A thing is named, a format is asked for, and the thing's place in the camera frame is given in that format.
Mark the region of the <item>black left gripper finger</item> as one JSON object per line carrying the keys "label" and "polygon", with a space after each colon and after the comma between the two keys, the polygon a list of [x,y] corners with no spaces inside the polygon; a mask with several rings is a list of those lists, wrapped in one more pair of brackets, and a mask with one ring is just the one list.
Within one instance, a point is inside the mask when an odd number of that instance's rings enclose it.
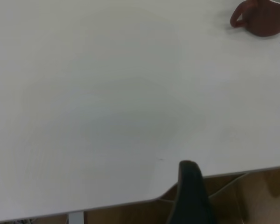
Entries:
{"label": "black left gripper finger", "polygon": [[199,166],[193,161],[181,161],[177,195],[167,224],[216,224]]}

